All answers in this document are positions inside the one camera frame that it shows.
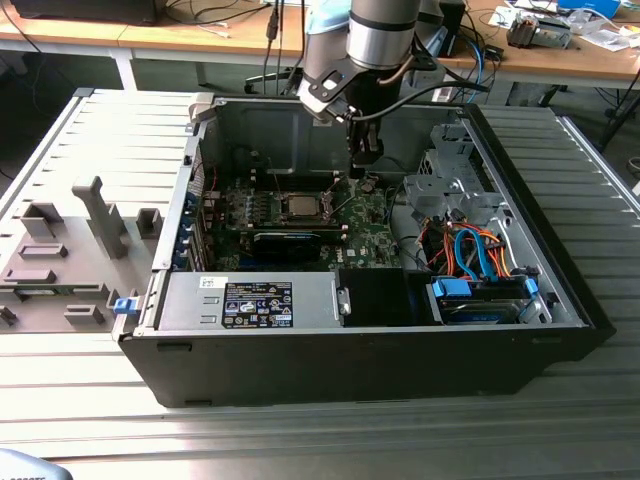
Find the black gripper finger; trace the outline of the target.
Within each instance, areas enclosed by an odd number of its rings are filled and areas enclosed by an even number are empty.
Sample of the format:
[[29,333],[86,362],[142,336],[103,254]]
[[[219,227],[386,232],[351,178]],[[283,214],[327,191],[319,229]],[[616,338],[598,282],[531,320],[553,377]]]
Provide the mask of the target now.
[[349,177],[361,178],[365,172],[366,127],[361,122],[348,124],[348,152],[350,156]]
[[380,127],[380,121],[371,121],[368,123],[366,134],[366,156],[368,165],[373,165],[384,155],[384,143],[380,138]]

